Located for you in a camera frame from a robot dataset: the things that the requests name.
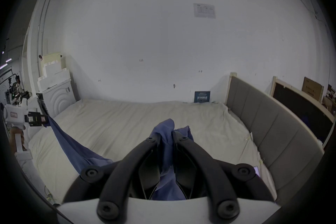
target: styrofoam packaging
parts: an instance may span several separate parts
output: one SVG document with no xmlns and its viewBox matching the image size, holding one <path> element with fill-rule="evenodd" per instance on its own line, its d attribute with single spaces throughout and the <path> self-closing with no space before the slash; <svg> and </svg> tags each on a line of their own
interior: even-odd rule
<svg viewBox="0 0 336 224">
<path fill-rule="evenodd" d="M 52 86 L 55 86 L 68 79 L 70 79 L 70 72 L 67 68 L 64 68 L 61 72 L 58 72 L 54 75 L 43 78 L 41 77 L 41 79 L 37 81 L 37 86 L 39 87 L 39 91 L 43 92 L 48 88 L 51 88 Z"/>
<path fill-rule="evenodd" d="M 44 64 L 43 74 L 46 77 L 57 74 L 62 71 L 61 63 L 59 61 L 52 61 Z"/>
</svg>

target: wooden bed frame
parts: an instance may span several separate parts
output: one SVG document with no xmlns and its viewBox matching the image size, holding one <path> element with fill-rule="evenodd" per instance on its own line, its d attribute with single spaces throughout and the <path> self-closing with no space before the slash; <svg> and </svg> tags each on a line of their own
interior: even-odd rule
<svg viewBox="0 0 336 224">
<path fill-rule="evenodd" d="M 303 92 L 303 91 L 301 91 L 301 90 L 293 87 L 292 85 L 290 85 L 290 84 L 288 84 L 288 83 L 286 83 L 286 82 L 278 79 L 276 76 L 273 77 L 272 88 L 271 88 L 271 92 L 269 94 L 270 96 L 273 97 L 274 90 L 275 90 L 275 84 L 282 85 L 284 88 L 291 89 L 293 92 L 301 95 L 307 101 L 311 102 L 314 106 L 316 106 L 318 109 L 320 109 L 321 112 L 324 113 L 330 119 L 331 122 L 334 122 L 335 117 L 319 101 L 317 101 L 316 99 L 314 99 L 309 94 L 307 94 L 307 93 L 305 93 L 305 92 Z"/>
</svg>

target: gray upholstered headboard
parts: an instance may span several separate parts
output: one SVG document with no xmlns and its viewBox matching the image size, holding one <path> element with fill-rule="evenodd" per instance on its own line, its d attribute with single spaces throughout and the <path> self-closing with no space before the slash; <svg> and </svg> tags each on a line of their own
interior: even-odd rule
<svg viewBox="0 0 336 224">
<path fill-rule="evenodd" d="M 278 203 L 284 205 L 308 180 L 323 150 L 311 130 L 292 111 L 234 73 L 228 91 L 226 105 L 252 132 L 272 174 Z"/>
</svg>

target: white mattress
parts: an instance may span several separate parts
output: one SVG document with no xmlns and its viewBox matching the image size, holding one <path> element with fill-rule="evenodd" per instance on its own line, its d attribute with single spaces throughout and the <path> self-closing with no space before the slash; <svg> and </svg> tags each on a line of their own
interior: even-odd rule
<svg viewBox="0 0 336 224">
<path fill-rule="evenodd" d="M 258 166 L 272 195 L 271 174 L 262 163 L 248 130 L 220 103 L 129 103 L 83 99 L 59 114 L 55 121 L 71 137 L 97 154 L 123 159 L 149 136 L 160 122 L 171 118 L 175 128 L 190 126 L 196 143 L 213 158 Z M 61 202 L 78 174 L 62 151 L 51 127 L 29 142 L 34 165 L 50 192 Z"/>
</svg>

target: white washing machine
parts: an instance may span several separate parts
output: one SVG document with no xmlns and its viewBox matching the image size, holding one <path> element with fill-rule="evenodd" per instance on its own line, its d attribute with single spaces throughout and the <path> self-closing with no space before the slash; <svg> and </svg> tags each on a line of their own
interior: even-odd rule
<svg viewBox="0 0 336 224">
<path fill-rule="evenodd" d="M 71 79 L 65 80 L 43 92 L 37 93 L 39 102 L 47 110 L 50 117 L 54 118 L 68 106 L 76 103 L 71 88 Z"/>
</svg>

